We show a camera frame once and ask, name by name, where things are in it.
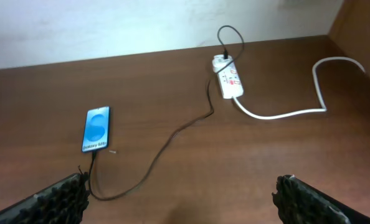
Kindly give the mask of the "blue Samsung Galaxy smartphone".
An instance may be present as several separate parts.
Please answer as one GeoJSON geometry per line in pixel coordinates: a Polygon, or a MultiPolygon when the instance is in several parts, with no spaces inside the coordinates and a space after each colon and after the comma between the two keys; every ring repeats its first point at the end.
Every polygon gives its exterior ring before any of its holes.
{"type": "Polygon", "coordinates": [[[81,151],[95,152],[109,145],[110,107],[104,106],[87,111],[81,151]]]}

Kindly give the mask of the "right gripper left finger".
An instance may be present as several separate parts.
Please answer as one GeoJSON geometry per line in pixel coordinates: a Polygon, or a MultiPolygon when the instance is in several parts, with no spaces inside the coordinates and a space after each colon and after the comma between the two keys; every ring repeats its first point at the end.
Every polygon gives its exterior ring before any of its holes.
{"type": "Polygon", "coordinates": [[[89,175],[74,173],[0,211],[0,224],[79,224],[89,205],[89,175]]]}

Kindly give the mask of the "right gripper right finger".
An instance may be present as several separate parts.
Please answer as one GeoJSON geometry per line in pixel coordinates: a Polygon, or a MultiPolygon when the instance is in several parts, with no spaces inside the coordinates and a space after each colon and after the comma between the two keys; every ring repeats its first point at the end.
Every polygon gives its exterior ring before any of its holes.
{"type": "Polygon", "coordinates": [[[370,224],[370,217],[348,207],[294,175],[277,178],[273,204],[284,224],[370,224]]]}

